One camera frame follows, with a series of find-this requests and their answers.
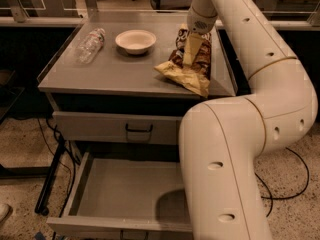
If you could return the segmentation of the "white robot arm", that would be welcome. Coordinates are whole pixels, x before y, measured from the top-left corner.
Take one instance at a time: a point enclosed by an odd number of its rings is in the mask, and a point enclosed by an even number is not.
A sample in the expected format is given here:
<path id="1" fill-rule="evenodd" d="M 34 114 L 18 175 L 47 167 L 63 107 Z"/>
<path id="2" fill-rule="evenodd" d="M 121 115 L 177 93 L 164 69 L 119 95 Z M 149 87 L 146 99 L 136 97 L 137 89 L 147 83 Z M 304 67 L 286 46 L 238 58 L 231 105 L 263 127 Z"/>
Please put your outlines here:
<path id="1" fill-rule="evenodd" d="M 192 107 L 179 153 L 194 240 L 272 240 L 254 159 L 301 139 L 318 101 L 302 63 L 252 0 L 193 0 L 190 30 L 220 19 L 250 94 Z"/>

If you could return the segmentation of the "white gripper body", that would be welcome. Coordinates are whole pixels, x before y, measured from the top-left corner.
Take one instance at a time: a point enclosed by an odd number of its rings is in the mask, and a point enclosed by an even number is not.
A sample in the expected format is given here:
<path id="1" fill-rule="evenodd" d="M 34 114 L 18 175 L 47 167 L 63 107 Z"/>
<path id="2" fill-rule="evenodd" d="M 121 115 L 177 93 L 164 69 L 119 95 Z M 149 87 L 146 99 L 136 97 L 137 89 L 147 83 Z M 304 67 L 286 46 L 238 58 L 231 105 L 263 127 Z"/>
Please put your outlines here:
<path id="1" fill-rule="evenodd" d="M 215 25 L 218 13 L 214 7 L 196 8 L 191 6 L 187 16 L 188 29 L 193 33 L 209 33 Z"/>

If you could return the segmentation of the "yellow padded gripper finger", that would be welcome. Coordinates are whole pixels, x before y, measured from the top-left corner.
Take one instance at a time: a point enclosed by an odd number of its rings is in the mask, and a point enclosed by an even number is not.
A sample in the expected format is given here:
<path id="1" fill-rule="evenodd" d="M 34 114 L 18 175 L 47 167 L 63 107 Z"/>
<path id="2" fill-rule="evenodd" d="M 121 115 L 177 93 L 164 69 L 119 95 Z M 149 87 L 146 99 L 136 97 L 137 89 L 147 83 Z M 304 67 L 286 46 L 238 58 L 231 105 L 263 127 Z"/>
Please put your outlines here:
<path id="1" fill-rule="evenodd" d="M 198 33 L 191 33 L 188 35 L 184 47 L 183 64 L 191 66 L 199 49 L 202 45 L 203 38 Z"/>

